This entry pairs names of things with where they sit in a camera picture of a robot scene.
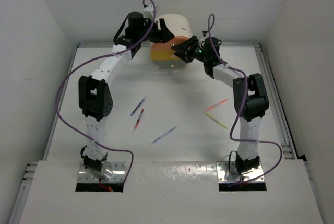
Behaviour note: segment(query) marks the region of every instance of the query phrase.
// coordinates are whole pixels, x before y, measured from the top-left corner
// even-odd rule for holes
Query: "yellow marker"
[[[226,128],[227,130],[229,129],[225,124],[221,123],[220,121],[218,121],[215,117],[213,117],[210,113],[203,111],[203,113],[209,117],[210,119],[212,119],[214,122],[216,122],[217,124],[221,125],[222,127]]]

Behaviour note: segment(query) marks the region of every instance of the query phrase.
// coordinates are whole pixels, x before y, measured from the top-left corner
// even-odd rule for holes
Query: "black cable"
[[[238,173],[238,172],[236,172],[236,173],[231,173],[231,170],[230,170],[231,156],[232,156],[232,153],[233,153],[233,152],[235,152],[235,154],[236,154],[236,151],[232,150],[232,151],[230,152],[230,155],[229,155],[229,173],[230,173],[231,175],[235,175],[235,174]]]

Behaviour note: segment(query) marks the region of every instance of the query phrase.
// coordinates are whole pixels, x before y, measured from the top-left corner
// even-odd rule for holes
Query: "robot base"
[[[258,177],[263,174],[262,165],[258,166],[257,169],[250,169],[238,174],[234,162],[230,162],[230,170],[229,172],[229,163],[228,161],[217,162],[217,175],[218,175],[218,184],[219,191],[266,191],[266,181],[265,177],[262,176],[257,180],[251,181],[249,183],[245,183],[242,185],[234,186],[234,183],[240,181],[248,181],[252,178]]]
[[[85,167],[82,162],[79,169],[76,192],[106,192],[101,187],[110,187],[112,192],[123,192],[125,162],[104,162],[101,173]]]

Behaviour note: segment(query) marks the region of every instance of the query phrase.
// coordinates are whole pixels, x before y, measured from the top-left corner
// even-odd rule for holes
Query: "white table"
[[[79,48],[73,67],[110,49]],[[221,56],[247,73],[261,73],[254,47],[225,46]],[[84,132],[78,79],[88,76],[101,62],[73,74],[61,107],[62,116]],[[143,47],[117,75],[111,90],[114,107],[108,118],[109,146],[135,154],[124,192],[75,192],[79,152],[86,140],[58,121],[47,160],[38,164],[20,223],[321,223],[299,160],[283,160],[267,175],[266,192],[218,191],[215,162],[226,160],[238,144],[202,110],[228,98],[212,114],[230,127],[235,118],[233,91],[208,77],[200,62],[182,70],[157,70],[149,48]],[[145,112],[132,135],[139,112],[133,117],[130,113],[145,95]],[[150,145],[173,126],[177,129]],[[272,107],[266,112],[260,139],[284,142]],[[260,145],[259,152],[264,170],[279,158],[274,145]],[[108,156],[129,165],[129,154],[110,152]]]

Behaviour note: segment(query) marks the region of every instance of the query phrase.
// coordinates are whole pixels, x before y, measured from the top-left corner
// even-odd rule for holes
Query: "purple cable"
[[[212,25],[210,26],[210,20],[211,20],[211,17],[213,18],[213,23],[212,23]],[[209,33],[209,40],[210,40],[210,43],[211,43],[211,47],[212,47],[212,49],[213,49],[213,51],[214,51],[216,57],[218,58],[218,60],[219,60],[223,65],[226,65],[227,62],[224,61],[224,60],[222,60],[222,59],[220,58],[218,52],[216,51],[216,48],[214,47],[214,43],[213,43],[213,40],[212,40],[211,29],[212,29],[213,24],[214,24],[214,19],[215,19],[215,18],[214,18],[214,14],[210,14],[210,15],[209,15],[209,18],[208,18],[208,33]],[[241,74],[244,76],[245,80],[247,80],[247,75],[246,75],[246,73],[245,73],[244,71],[242,71],[242,70],[240,70],[240,69],[237,69],[237,68],[234,68],[234,67],[231,67],[231,66],[228,66],[228,69],[241,73]],[[248,83],[245,82],[245,92],[244,92],[244,95],[243,95],[243,97],[242,97],[241,105],[240,105],[240,107],[239,107],[239,109],[238,109],[236,118],[235,118],[235,120],[234,120],[234,122],[233,122],[231,131],[230,131],[230,139],[233,140],[233,141],[235,141],[235,142],[257,142],[257,140],[254,140],[254,139],[236,139],[236,138],[233,137],[233,131],[234,131],[234,129],[235,129],[235,126],[236,126],[236,124],[237,124],[237,122],[238,122],[238,120],[239,120],[239,118],[240,118],[240,115],[241,115],[241,113],[242,113],[242,110],[243,110],[243,108],[244,108],[247,94],[248,94]],[[264,140],[260,140],[259,142],[260,142],[260,143],[273,144],[273,145],[276,145],[276,146],[280,149],[280,158],[279,158],[278,162],[277,162],[272,168],[270,168],[268,171],[264,172],[262,175],[260,175],[260,176],[258,176],[258,177],[255,177],[255,178],[252,178],[252,179],[250,179],[250,180],[248,180],[248,181],[233,183],[231,186],[243,185],[243,184],[247,184],[247,183],[250,182],[250,181],[255,181],[255,180],[257,180],[258,178],[260,178],[260,177],[262,177],[262,176],[264,176],[264,175],[270,173],[270,172],[271,172],[272,170],[274,170],[274,169],[279,165],[279,163],[281,162],[281,160],[282,160],[282,158],[283,158],[283,150],[282,150],[282,148],[281,148],[280,145],[278,145],[276,142],[270,142],[270,141],[264,141]]]
[[[55,103],[54,103],[54,105],[55,105],[55,108],[56,108],[56,114],[58,115],[59,119],[60,119],[62,122],[64,122],[65,125],[67,125],[67,126],[70,127],[71,129],[73,129],[74,131],[76,131],[77,133],[81,134],[82,136],[88,138],[88,139],[91,140],[91,141],[94,141],[94,139],[93,139],[92,137],[90,137],[90,136],[88,136],[87,134],[83,133],[82,131],[80,131],[79,129],[75,128],[74,126],[70,125],[70,124],[69,124],[68,122],[66,122],[66,121],[64,120],[64,118],[61,116],[60,111],[59,111],[59,109],[58,109],[58,107],[59,107],[59,96],[60,96],[60,94],[61,94],[61,91],[63,90],[66,81],[67,81],[67,80],[70,78],[70,76],[71,76],[76,70],[78,70],[79,68],[81,68],[81,67],[83,67],[83,66],[85,66],[85,65],[87,65],[87,64],[89,64],[89,63],[91,63],[91,62],[93,62],[93,61],[99,60],[99,59],[101,59],[101,58],[111,57],[111,56],[114,56],[114,55],[119,55],[119,54],[125,53],[125,52],[127,52],[127,51],[130,51],[131,49],[135,48],[137,45],[141,44],[142,41],[145,40],[145,38],[147,37],[147,35],[150,33],[150,31],[151,31],[152,28],[153,28],[154,22],[155,22],[155,20],[156,20],[156,15],[157,15],[156,5],[155,5],[154,1],[153,1],[153,0],[149,0],[149,1],[150,1],[150,2],[152,3],[152,5],[153,5],[153,18],[152,18],[152,23],[151,23],[149,29],[147,30],[147,32],[144,34],[144,36],[143,36],[137,43],[135,43],[134,45],[130,46],[129,48],[127,48],[127,49],[125,49],[125,50],[123,50],[123,51],[120,51],[120,52],[117,52],[117,53],[111,53],[111,54],[102,55],[102,56],[99,56],[99,57],[95,57],[95,58],[92,58],[91,60],[88,60],[88,61],[82,63],[81,65],[79,65],[79,66],[77,66],[76,68],[74,68],[74,69],[73,69],[73,70],[72,70],[72,71],[65,77],[65,79],[62,81],[61,85],[60,85],[59,88],[58,88],[58,91],[57,91],[57,94],[56,94],[56,98],[55,98]],[[102,148],[104,148],[104,149],[106,149],[106,150],[109,150],[109,151],[113,151],[113,152],[128,152],[129,154],[131,154],[131,163],[130,163],[129,169],[128,169],[128,171],[127,171],[125,177],[124,177],[124,182],[123,182],[123,183],[125,183],[125,181],[126,181],[128,175],[129,175],[129,173],[130,173],[132,164],[133,164],[133,162],[134,162],[134,153],[133,153],[132,151],[130,151],[130,150],[125,150],[125,149],[113,149],[113,148],[110,148],[110,147],[106,147],[105,145],[103,145],[103,144],[101,144],[101,143],[99,143],[99,142],[95,142],[95,143],[96,143],[98,146],[100,146],[100,147],[102,147]]]

